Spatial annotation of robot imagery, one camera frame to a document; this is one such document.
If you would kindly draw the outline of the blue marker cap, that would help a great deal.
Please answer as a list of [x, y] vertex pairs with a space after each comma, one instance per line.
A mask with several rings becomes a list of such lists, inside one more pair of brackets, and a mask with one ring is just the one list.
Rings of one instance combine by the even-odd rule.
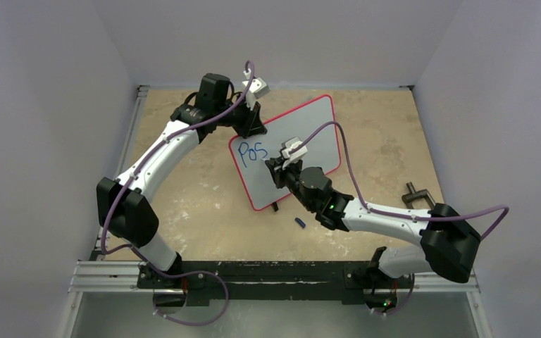
[[302, 229], [305, 229], [306, 228], [306, 224], [305, 222], [300, 219], [300, 218], [295, 218], [294, 221], [298, 224], [298, 226], [300, 226]]

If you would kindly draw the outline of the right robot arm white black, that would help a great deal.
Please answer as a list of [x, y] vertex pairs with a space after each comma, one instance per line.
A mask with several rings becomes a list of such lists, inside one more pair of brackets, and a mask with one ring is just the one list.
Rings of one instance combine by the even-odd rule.
[[337, 191], [319, 167], [302, 161], [265, 160], [273, 183], [288, 189], [329, 230], [372, 232], [408, 242], [403, 249], [379, 249], [367, 268], [369, 281], [385, 286], [405, 274], [434, 272], [446, 280], [469, 280], [481, 238], [453, 208], [401, 209], [366, 204]]

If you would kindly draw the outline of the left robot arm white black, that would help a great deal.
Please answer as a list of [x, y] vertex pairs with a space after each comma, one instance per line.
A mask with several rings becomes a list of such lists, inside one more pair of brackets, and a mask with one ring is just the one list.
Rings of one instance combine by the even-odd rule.
[[182, 259], [159, 234], [151, 201], [174, 167], [217, 127], [230, 127], [242, 138], [267, 132], [258, 100], [270, 89], [252, 69], [244, 74], [241, 92], [235, 91], [228, 77], [205, 74], [199, 89], [173, 111], [161, 135], [137, 162], [117, 178], [104, 177], [97, 184], [103, 233], [123, 239], [126, 247], [155, 268], [154, 278], [165, 288], [180, 283]]

